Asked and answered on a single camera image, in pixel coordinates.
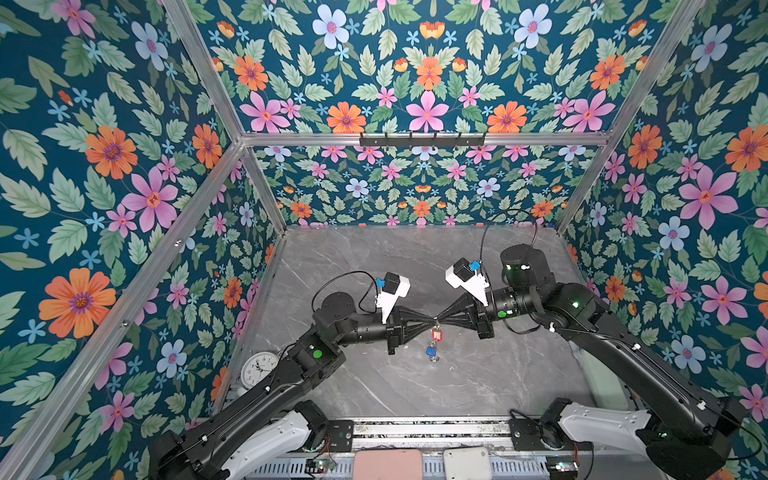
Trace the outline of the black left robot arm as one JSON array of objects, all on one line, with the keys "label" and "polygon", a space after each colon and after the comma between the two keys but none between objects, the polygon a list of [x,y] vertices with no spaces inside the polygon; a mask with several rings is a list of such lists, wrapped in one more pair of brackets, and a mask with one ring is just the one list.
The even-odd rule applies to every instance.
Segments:
[{"label": "black left robot arm", "polygon": [[149,478],[243,479],[285,453],[325,448],[328,418],[305,396],[342,366],[343,347],[384,341],[393,351],[433,324],[407,308],[361,313],[349,294],[330,294],[254,386],[193,429],[151,446]]}]

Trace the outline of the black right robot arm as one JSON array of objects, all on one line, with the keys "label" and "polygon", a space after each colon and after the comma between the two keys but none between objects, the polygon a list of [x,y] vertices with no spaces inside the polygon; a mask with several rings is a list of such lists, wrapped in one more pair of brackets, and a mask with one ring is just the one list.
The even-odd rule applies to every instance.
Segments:
[{"label": "black right robot arm", "polygon": [[464,295],[438,315],[460,316],[481,337],[493,322],[528,315],[595,357],[628,386],[645,409],[621,411],[555,399],[538,421],[543,443],[603,444],[647,457],[673,479],[707,479],[733,460],[733,440],[745,408],[694,385],[631,334],[609,306],[586,286],[555,279],[545,254],[523,244],[500,255],[503,288],[492,289],[479,262],[465,258],[445,271]]}]

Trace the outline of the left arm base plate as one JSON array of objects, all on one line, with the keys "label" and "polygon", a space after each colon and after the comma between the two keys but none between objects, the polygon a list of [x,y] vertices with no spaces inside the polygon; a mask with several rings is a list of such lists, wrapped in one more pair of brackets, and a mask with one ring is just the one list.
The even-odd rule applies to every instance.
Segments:
[{"label": "left arm base plate", "polygon": [[311,451],[316,454],[325,451],[332,453],[351,452],[354,434],[355,422],[353,420],[331,420],[321,425],[316,431]]}]

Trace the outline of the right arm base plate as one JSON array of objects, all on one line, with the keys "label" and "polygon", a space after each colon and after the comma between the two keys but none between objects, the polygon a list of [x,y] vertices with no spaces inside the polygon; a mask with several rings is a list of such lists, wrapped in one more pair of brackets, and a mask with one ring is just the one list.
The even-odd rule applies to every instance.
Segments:
[{"label": "right arm base plate", "polygon": [[516,451],[590,452],[590,442],[574,442],[555,423],[515,417],[508,422],[510,438]]}]

